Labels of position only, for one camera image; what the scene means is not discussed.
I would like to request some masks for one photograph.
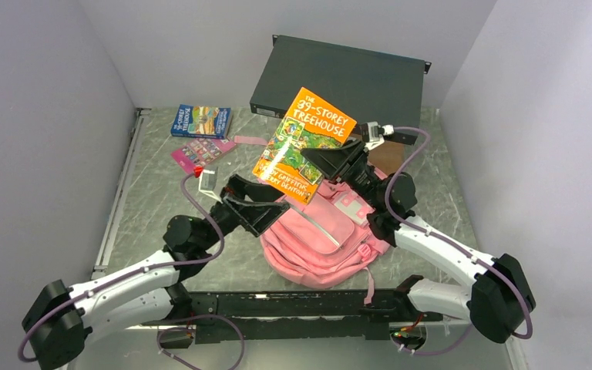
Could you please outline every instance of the marble tabletop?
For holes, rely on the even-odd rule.
[[[187,138],[173,137],[169,133],[176,111],[176,107],[152,109],[146,121],[146,131],[107,268],[108,274],[135,264],[162,248],[162,236],[172,216],[186,214],[200,217],[180,192],[180,180],[185,173],[170,155],[188,141]],[[279,119],[255,115],[248,108],[236,108],[233,109],[233,121],[228,136],[261,136],[268,140],[278,124]],[[476,247],[436,109],[422,109],[420,127],[430,132],[432,141],[407,169],[414,178],[419,200],[414,210],[440,231],[470,247]],[[223,186],[233,173],[254,180],[251,170],[263,148],[239,144],[213,163],[219,169],[218,186]],[[412,148],[408,146],[406,152],[411,153]],[[187,189],[196,194],[196,198],[206,209],[213,205],[214,200],[197,193],[196,180],[188,182]],[[369,269],[377,288],[395,288],[411,274],[421,274],[438,282],[449,280],[449,277],[426,260],[395,248],[390,248]],[[264,259],[259,240],[241,227],[226,237],[222,255],[184,284],[190,291],[307,289],[275,273]],[[366,287],[366,274],[361,272],[335,288]]]

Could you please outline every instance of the white label sticker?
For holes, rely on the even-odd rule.
[[[276,113],[273,110],[257,108],[257,114],[262,114],[269,117],[275,117]]]

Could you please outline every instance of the pink backpack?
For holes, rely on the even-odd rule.
[[[385,178],[382,171],[375,172]],[[366,215],[373,208],[345,183],[323,181],[307,206],[285,200],[292,208],[260,236],[260,242],[267,262],[294,283],[332,287],[362,269],[368,272],[368,264],[389,249],[368,228]],[[372,290],[369,274],[369,301]]]

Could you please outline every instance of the book cover illustration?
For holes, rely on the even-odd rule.
[[[171,135],[225,139],[230,127],[230,108],[180,105]]]
[[[212,140],[200,137],[190,140],[187,145],[171,153],[172,158],[183,168],[185,173],[193,173],[196,166],[205,167],[221,158],[235,146],[231,140]]]
[[[253,174],[289,197],[308,204],[323,176],[301,155],[301,149],[339,148],[356,123],[321,97],[301,88]]]

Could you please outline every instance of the gray wall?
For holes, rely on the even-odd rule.
[[[479,245],[538,300],[530,367],[592,368],[592,0],[499,0],[442,118]]]
[[[39,290],[88,278],[133,104],[76,1],[0,1],[0,369]]]
[[[440,106],[496,0],[81,0],[137,106],[246,106],[283,34],[432,62]]]

